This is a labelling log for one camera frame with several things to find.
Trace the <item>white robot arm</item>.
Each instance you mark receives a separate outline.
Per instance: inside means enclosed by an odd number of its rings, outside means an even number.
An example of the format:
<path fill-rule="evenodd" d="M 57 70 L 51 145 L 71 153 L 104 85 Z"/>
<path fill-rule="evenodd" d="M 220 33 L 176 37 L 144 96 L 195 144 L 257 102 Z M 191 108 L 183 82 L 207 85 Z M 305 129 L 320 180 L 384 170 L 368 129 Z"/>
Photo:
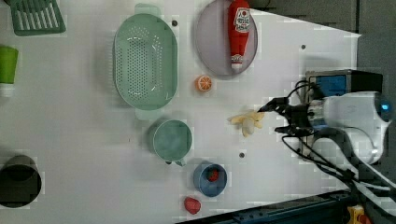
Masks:
<path fill-rule="evenodd" d="M 395 182 L 374 168 L 384 154 L 391 106 L 377 91 L 341 96 L 315 93 L 310 101 L 291 105 L 272 99 L 261 112 L 276 112 L 288 124 L 277 127 L 282 141 L 299 141 L 294 152 L 322 172 L 354 189 L 384 213 L 395 215 Z"/>

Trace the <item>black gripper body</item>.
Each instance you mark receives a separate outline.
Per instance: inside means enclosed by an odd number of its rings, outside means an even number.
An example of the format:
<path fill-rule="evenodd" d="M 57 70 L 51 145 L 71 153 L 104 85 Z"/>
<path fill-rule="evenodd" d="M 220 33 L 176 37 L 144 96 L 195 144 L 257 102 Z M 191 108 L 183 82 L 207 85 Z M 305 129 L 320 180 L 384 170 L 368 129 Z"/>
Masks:
<path fill-rule="evenodd" d="M 284 118 L 288 122 L 286 130 L 309 129 L 308 105 L 287 105 L 284 109 Z"/>

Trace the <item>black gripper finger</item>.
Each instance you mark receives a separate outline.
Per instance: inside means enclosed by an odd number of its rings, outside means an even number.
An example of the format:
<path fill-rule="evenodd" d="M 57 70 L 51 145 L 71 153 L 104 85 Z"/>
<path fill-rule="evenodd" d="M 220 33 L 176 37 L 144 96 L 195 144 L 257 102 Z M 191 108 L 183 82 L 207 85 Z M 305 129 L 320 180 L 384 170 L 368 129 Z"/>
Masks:
<path fill-rule="evenodd" d="M 291 135 L 291 136 L 299 136 L 300 135 L 300 130 L 297 129 L 296 127 L 293 126 L 284 126 L 284 127 L 276 127 L 275 128 L 276 133 L 283 133 L 286 135 Z"/>
<path fill-rule="evenodd" d="M 288 97 L 276 97 L 259 109 L 259 112 L 282 112 L 289 105 Z"/>

